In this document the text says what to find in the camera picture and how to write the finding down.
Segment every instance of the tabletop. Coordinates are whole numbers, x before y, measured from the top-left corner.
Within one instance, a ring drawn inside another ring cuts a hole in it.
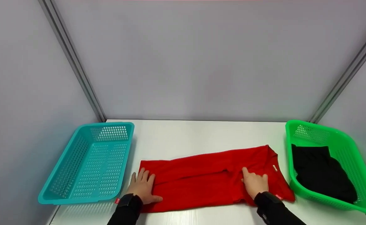
[[[130,175],[141,160],[171,160],[204,153],[250,148],[268,144],[279,156],[280,170],[289,182],[285,137],[282,122],[107,120],[135,125],[132,146],[124,175],[122,193]],[[286,207],[307,225],[366,225],[366,215],[358,211],[340,211],[296,196]],[[106,225],[116,208],[113,202],[61,205],[51,225]],[[195,208],[183,211],[143,213],[137,225],[264,225],[257,208],[246,204]]]

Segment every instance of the metal frame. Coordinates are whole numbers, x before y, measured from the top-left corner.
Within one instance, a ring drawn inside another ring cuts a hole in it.
[[[72,43],[70,35],[66,29],[65,23],[62,20],[61,14],[53,0],[38,0],[44,14],[58,39],[60,46],[62,47],[65,56],[67,57],[69,64],[72,67],[73,72],[78,79],[80,86],[82,87],[84,94],[87,97],[91,107],[93,108],[94,114],[100,122],[105,122],[107,117],[104,114],[103,109],[94,93],[93,87],[90,84],[89,78],[83,70],[83,66],[80,63],[79,57]]]
[[[320,104],[319,108],[315,111],[312,117],[309,119],[309,122],[318,123],[320,119],[326,114],[327,110],[332,106],[334,101],[338,98],[344,88],[348,85],[354,75],[358,72],[360,67],[366,61],[366,43],[361,48],[357,56],[351,62],[351,64],[344,71],[343,75],[341,75],[340,79],[334,85],[333,89],[329,92],[327,97]]]

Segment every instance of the teal basket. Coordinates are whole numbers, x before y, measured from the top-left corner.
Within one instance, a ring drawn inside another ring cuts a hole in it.
[[[133,138],[131,122],[80,126],[39,194],[41,204],[76,204],[115,198],[122,187]]]

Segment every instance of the black clothing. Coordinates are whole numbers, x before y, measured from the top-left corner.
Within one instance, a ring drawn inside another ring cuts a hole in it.
[[[340,163],[330,156],[329,148],[298,147],[293,150],[297,181],[305,188],[353,204],[358,196]]]
[[[258,212],[262,212],[262,219],[267,225],[305,225],[305,223],[291,213],[283,203],[269,202],[265,204],[264,201],[260,201],[259,195],[262,195],[262,193],[259,193],[255,197],[254,202],[258,205]],[[135,225],[139,211],[130,206],[117,207],[109,220],[108,225]]]

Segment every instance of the folded red shirt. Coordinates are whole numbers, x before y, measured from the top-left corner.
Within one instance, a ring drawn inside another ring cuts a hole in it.
[[[267,174],[269,192],[280,199],[295,201],[280,172],[277,154],[269,145],[224,152],[194,155],[173,160],[141,161],[140,168],[156,174],[153,195],[160,203],[144,205],[142,212],[166,212],[188,208],[231,205],[254,201],[241,182],[241,169]]]

